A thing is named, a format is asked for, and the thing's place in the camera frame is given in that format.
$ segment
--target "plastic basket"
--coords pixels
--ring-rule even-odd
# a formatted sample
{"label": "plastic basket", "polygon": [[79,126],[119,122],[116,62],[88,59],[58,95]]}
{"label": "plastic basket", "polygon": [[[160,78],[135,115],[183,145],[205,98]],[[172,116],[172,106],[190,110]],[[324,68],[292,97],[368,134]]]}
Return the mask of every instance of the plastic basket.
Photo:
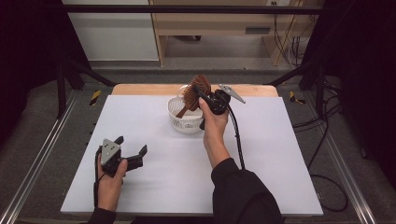
{"label": "plastic basket", "polygon": [[179,119],[176,117],[176,115],[183,107],[183,97],[176,96],[168,101],[169,118],[171,120],[172,126],[181,133],[200,132],[201,129],[199,128],[199,126],[204,120],[202,118],[202,110],[199,108],[197,108],[195,111],[187,110],[183,118]]}

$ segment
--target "white table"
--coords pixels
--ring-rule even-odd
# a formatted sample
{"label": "white table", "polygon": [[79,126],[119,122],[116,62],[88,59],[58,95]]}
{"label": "white table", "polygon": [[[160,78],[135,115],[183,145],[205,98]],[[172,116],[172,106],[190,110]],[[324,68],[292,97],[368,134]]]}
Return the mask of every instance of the white table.
{"label": "white table", "polygon": [[[64,200],[61,212],[93,211],[94,154],[103,139],[123,135],[122,156],[148,145],[144,166],[127,173],[119,213],[136,216],[211,216],[211,166],[203,132],[179,133],[167,114],[170,95],[110,95]],[[247,169],[274,194],[283,216],[323,215],[280,97],[232,99]],[[239,165],[231,120],[225,142]]]}

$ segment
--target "black sleeve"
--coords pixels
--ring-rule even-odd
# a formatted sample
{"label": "black sleeve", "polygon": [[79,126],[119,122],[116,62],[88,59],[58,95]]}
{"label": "black sleeve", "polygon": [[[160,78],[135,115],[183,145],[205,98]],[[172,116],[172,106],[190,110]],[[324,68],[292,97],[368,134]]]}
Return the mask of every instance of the black sleeve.
{"label": "black sleeve", "polygon": [[213,215],[217,224],[283,223],[276,200],[252,172],[230,158],[212,171]]}
{"label": "black sleeve", "polygon": [[111,224],[116,220],[117,213],[95,207],[87,224]]}

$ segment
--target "person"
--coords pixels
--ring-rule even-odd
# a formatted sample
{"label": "person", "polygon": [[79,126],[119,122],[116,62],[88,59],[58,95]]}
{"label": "person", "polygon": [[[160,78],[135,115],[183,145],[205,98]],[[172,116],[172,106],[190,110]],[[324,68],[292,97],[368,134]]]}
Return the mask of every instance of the person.
{"label": "person", "polygon": [[[283,223],[272,193],[253,172],[237,167],[224,144],[223,135],[228,123],[228,111],[222,115],[214,115],[202,98],[199,99],[199,106],[205,119],[204,146],[213,168],[211,178],[215,185],[212,195],[214,222]],[[89,224],[114,222],[126,166],[126,162],[122,161],[114,178],[105,175],[100,180],[98,207],[94,209]],[[102,175],[100,165],[98,170],[98,174]]]}

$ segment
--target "hairbrush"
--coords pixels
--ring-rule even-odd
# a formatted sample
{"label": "hairbrush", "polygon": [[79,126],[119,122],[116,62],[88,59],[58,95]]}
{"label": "hairbrush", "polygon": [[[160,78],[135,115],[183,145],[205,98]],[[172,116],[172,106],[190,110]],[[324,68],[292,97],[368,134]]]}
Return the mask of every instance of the hairbrush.
{"label": "hairbrush", "polygon": [[195,89],[200,90],[205,95],[209,95],[211,92],[210,83],[203,75],[198,75],[193,78],[190,85],[183,92],[184,106],[180,112],[177,113],[177,118],[183,118],[187,110],[195,111],[198,108],[198,99],[200,95]]}

